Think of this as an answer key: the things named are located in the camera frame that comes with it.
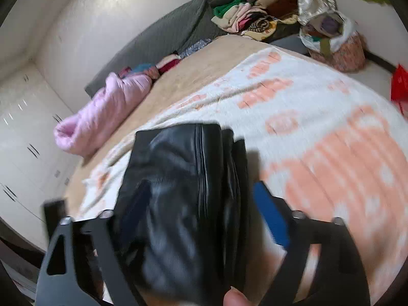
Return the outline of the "person's right hand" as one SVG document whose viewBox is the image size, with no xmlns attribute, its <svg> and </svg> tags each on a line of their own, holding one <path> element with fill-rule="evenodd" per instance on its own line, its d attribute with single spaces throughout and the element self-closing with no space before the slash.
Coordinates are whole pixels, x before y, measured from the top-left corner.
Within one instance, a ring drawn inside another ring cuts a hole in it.
<svg viewBox="0 0 408 306">
<path fill-rule="evenodd" d="M 224 295 L 223 306 L 253 306 L 253 304 L 242 292 L 234 287 L 231 287 Z"/>
</svg>

